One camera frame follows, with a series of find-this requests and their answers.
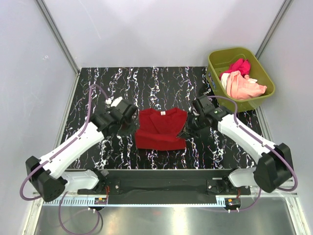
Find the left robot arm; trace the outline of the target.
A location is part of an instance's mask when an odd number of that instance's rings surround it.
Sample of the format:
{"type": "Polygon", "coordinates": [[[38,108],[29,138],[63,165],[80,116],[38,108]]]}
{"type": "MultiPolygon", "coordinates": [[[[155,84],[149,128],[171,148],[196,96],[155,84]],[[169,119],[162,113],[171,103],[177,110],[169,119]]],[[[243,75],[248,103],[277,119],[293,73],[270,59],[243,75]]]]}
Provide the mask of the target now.
{"type": "Polygon", "coordinates": [[[67,168],[94,145],[113,135],[127,136],[136,131],[133,116],[138,108],[116,98],[103,112],[92,114],[73,136],[39,159],[26,162],[27,181],[45,202],[51,202],[67,191],[102,194],[106,173],[96,168],[67,171],[67,168]]]}

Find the red t-shirt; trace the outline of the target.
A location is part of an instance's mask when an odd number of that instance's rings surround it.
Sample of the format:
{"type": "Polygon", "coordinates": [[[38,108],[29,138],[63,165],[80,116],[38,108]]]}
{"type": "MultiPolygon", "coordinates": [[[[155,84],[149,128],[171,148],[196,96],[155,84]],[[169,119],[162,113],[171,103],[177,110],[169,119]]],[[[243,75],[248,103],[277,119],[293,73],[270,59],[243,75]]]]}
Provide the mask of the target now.
{"type": "Polygon", "coordinates": [[[186,148],[177,135],[187,120],[187,112],[177,107],[166,111],[145,109],[139,112],[139,128],[134,137],[138,149],[173,151],[186,148]]]}

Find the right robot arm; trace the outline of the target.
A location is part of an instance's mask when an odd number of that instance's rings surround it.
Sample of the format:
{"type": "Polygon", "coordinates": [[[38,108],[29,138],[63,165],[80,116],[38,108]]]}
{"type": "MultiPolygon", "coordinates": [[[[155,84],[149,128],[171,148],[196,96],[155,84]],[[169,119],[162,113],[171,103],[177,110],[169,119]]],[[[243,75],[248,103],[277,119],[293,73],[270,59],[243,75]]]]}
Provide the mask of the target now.
{"type": "Polygon", "coordinates": [[[215,107],[205,95],[195,99],[192,105],[193,111],[188,113],[177,137],[193,138],[199,131],[212,128],[235,141],[256,163],[255,167],[233,170],[222,181],[224,192],[233,194],[240,187],[257,186],[271,193],[283,190],[281,185],[290,178],[294,179],[294,185],[289,190],[297,188],[291,150],[286,144],[275,144],[258,135],[237,119],[236,111],[225,106],[215,107]]]}

